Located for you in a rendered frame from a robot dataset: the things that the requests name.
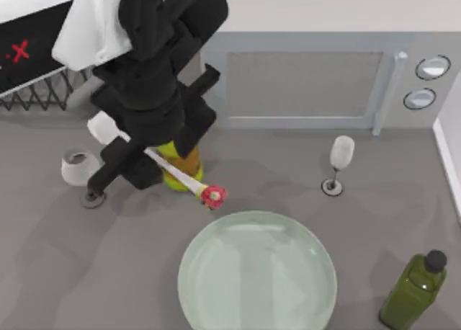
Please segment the pale grey microwave oven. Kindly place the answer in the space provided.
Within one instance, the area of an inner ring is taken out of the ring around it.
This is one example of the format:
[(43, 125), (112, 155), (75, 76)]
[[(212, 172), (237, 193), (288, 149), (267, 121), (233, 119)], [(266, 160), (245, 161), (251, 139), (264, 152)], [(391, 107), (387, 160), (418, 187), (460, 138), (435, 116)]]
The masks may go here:
[[(448, 94), (461, 73), (461, 32), (219, 32), (202, 49), (201, 61), (219, 70), (219, 82), (208, 94), (210, 104), (218, 113), (217, 99), (224, 89), (226, 56), (233, 52), (373, 52), (382, 53), (375, 82), (375, 110), (368, 129), (307, 129), (301, 130), (368, 130), (372, 133), (375, 112), (393, 69), (393, 55), (399, 50), (408, 54), (408, 61), (398, 84), (381, 132), (388, 128), (430, 128)], [(445, 55), (450, 70), (441, 78), (424, 81), (415, 74), (418, 63), (425, 58)], [(423, 110), (409, 110), (403, 105), (407, 93), (429, 88), (436, 92), (435, 102)]]

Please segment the pale green round plate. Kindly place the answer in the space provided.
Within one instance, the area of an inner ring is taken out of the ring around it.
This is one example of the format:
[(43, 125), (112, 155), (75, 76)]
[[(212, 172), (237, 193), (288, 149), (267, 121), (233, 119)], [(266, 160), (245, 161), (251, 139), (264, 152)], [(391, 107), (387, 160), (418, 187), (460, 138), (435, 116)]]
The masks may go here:
[(192, 330), (327, 330), (338, 282), (308, 228), (252, 210), (225, 215), (190, 241), (177, 291)]

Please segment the white stick with red flower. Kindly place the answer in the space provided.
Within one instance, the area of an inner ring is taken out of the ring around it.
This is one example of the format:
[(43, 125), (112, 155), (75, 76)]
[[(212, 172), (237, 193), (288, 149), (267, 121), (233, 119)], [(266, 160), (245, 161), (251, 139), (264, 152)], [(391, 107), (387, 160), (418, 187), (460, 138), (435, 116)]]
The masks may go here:
[(224, 187), (204, 184), (194, 179), (190, 175), (177, 169), (150, 148), (144, 150), (144, 154), (155, 161), (164, 171), (176, 178), (177, 181), (186, 187), (205, 207), (214, 210), (224, 203), (227, 197), (227, 190)]

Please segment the pale grey rounded box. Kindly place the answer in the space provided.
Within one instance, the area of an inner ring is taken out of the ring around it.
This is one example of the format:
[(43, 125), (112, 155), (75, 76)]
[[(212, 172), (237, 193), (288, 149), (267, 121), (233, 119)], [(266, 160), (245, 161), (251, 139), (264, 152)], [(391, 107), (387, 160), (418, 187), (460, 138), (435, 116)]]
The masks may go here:
[(87, 128), (91, 135), (104, 146), (108, 146), (116, 138), (121, 138), (124, 142), (130, 141), (130, 136), (121, 131), (115, 121), (103, 111), (88, 120)]

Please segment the round microwave knob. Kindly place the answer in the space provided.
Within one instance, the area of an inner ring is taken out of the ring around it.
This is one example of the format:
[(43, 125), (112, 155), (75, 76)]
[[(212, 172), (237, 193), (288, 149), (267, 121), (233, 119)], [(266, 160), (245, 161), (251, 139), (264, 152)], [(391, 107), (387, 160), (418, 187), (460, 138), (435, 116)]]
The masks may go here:
[(403, 105), (409, 110), (423, 110), (430, 107), (436, 99), (435, 91), (423, 88), (407, 93), (403, 98)]
[(451, 65), (447, 56), (437, 55), (421, 60), (416, 66), (415, 74), (419, 79), (432, 81), (445, 75), (450, 70)]

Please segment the microwave oven door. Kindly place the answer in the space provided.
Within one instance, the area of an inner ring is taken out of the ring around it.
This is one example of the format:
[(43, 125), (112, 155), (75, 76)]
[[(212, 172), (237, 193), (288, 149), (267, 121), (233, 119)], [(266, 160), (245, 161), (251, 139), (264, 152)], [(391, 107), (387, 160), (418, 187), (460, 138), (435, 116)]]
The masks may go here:
[(368, 129), (381, 60), (373, 52), (229, 53), (220, 126)]

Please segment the dark green bottle black cap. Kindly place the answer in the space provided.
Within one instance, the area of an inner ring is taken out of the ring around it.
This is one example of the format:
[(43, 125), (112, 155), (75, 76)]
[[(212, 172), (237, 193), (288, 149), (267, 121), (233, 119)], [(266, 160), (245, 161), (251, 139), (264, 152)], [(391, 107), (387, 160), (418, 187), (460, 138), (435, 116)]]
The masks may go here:
[(435, 302), (447, 277), (447, 255), (438, 249), (416, 254), (380, 307), (382, 324), (392, 330), (409, 330)]

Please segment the yellow-green bottle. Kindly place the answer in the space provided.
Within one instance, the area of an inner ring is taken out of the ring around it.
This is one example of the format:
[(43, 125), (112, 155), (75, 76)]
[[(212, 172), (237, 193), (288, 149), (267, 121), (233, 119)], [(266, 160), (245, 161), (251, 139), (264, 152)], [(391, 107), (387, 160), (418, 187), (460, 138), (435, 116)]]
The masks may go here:
[[(156, 148), (156, 153), (165, 161), (169, 162), (172, 166), (175, 166), (178, 170), (184, 172), (185, 174), (193, 177), (198, 181), (202, 180), (203, 167), (200, 160), (200, 151), (198, 146), (195, 146), (189, 155), (185, 158), (182, 158), (178, 154), (173, 141)], [(174, 191), (189, 191), (180, 181), (177, 180), (176, 177), (172, 176), (165, 170), (163, 170), (163, 181), (167, 187)]]

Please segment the clear wine glass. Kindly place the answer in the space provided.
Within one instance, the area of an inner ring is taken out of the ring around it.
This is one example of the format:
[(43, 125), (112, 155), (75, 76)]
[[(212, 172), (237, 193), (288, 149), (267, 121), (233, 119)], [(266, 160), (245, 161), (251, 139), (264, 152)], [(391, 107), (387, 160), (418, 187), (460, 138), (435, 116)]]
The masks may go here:
[(98, 195), (88, 187), (89, 180), (99, 170), (100, 166), (101, 163), (94, 154), (75, 146), (66, 149), (61, 159), (63, 181), (72, 187), (82, 188), (80, 201), (84, 208), (99, 208), (106, 200), (104, 193)]
[(321, 183), (321, 190), (325, 195), (338, 197), (343, 193), (344, 186), (339, 181), (338, 174), (350, 165), (354, 150), (355, 142), (351, 137), (340, 135), (334, 140), (329, 158), (333, 175), (329, 179), (324, 179)]

